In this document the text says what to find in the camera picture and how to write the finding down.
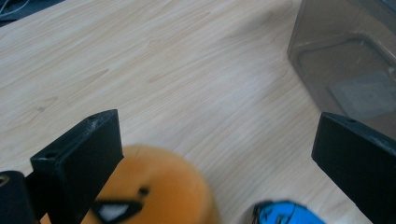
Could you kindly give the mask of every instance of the clear plastic bin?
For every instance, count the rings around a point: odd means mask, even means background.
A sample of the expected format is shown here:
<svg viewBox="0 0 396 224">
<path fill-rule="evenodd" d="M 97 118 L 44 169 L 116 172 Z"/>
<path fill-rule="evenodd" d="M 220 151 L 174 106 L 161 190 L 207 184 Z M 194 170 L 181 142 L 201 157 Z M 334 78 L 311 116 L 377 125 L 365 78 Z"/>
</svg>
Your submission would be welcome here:
<svg viewBox="0 0 396 224">
<path fill-rule="evenodd" d="M 396 0 L 303 0 L 288 54 L 322 111 L 396 138 Z"/>
</svg>

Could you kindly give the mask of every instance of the blue object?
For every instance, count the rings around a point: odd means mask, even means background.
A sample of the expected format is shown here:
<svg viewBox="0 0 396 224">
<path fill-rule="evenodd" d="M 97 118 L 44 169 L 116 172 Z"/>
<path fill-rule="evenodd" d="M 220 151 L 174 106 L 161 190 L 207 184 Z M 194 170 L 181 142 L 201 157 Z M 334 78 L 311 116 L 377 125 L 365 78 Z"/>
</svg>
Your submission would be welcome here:
<svg viewBox="0 0 396 224">
<path fill-rule="evenodd" d="M 264 202 L 254 208 L 253 224 L 324 224 L 306 207 L 292 202 Z"/>
</svg>

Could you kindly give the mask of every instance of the orange stuffed toy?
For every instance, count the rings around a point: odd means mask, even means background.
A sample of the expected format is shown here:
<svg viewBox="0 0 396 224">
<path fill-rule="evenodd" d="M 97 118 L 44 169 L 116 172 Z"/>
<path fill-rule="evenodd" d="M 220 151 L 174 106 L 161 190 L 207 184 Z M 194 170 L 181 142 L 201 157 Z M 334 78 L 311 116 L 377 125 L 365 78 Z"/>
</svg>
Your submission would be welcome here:
<svg viewBox="0 0 396 224">
<path fill-rule="evenodd" d="M 209 187 L 181 157 L 143 146 L 123 154 L 82 223 L 220 224 Z"/>
</svg>

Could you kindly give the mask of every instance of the light wood surface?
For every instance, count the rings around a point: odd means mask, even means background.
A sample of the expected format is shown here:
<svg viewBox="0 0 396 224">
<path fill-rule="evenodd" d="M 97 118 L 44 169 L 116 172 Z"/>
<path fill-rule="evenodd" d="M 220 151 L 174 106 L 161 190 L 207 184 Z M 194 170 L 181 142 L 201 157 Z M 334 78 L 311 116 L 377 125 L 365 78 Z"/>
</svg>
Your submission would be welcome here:
<svg viewBox="0 0 396 224">
<path fill-rule="evenodd" d="M 193 163 L 223 222 L 290 199 L 370 223 L 311 160 L 319 111 L 287 60 L 299 0 L 66 0 L 0 28 L 0 169 L 117 108 L 122 143 Z"/>
</svg>

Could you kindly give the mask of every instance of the transparent plastic container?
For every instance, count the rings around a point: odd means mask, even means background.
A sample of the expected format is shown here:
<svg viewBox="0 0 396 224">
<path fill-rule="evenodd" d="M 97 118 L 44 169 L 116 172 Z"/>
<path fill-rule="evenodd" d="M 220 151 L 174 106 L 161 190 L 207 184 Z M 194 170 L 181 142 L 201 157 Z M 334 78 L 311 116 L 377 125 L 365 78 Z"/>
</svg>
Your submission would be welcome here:
<svg viewBox="0 0 396 224">
<path fill-rule="evenodd" d="M 396 0 L 303 0 L 288 55 L 320 110 L 396 138 Z"/>
</svg>

